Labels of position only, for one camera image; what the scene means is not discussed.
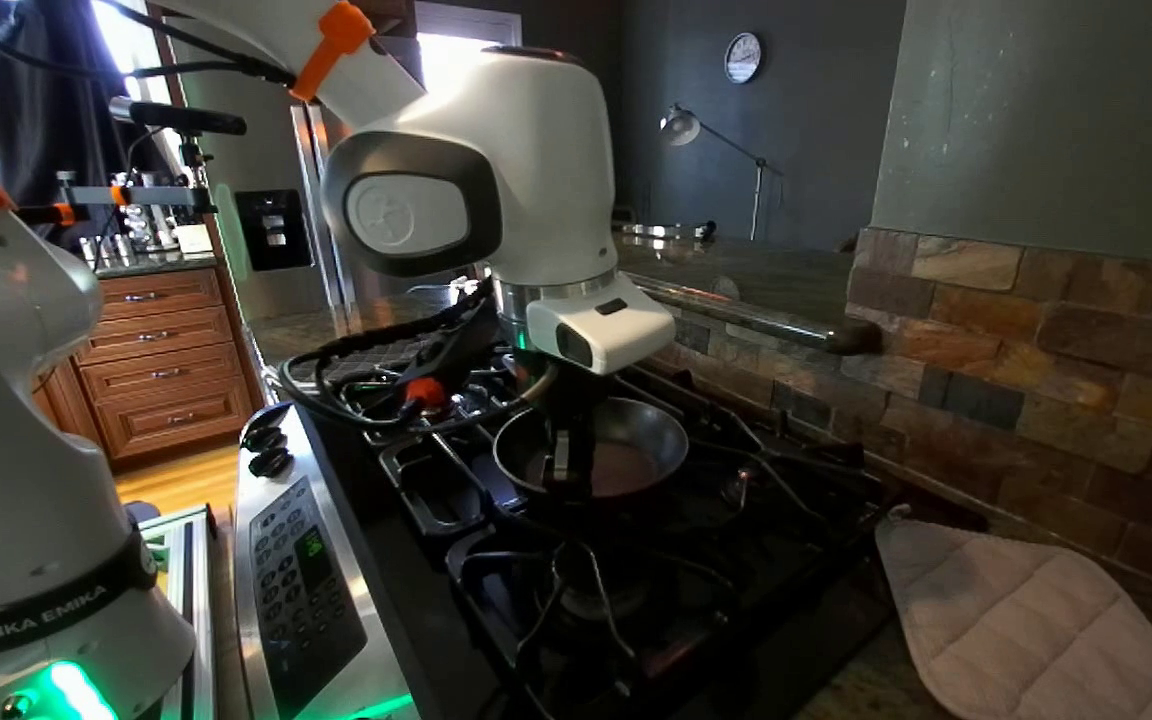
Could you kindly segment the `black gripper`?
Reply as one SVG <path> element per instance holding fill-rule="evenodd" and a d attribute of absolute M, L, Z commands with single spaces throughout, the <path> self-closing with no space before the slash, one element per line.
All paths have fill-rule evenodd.
<path fill-rule="evenodd" d="M 523 353 L 516 376 L 523 408 L 535 414 L 538 424 L 552 432 L 542 456 L 542 483 L 572 483 L 572 432 L 591 429 L 600 380 L 575 366 L 538 353 Z"/>

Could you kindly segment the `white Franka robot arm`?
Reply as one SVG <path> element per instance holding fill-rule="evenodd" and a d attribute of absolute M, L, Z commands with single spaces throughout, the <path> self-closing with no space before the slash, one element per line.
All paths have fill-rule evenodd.
<path fill-rule="evenodd" d="M 350 124 L 323 205 L 371 263 L 488 263 L 510 283 L 603 278 L 613 150 L 603 93 L 567 59 L 482 52 L 446 93 L 371 49 L 350 0 L 166 0 Z M 90 274 L 0 194 L 0 716 L 29 703 L 128 720 L 191 660 L 107 461 L 56 432 L 32 380 L 97 329 Z"/>

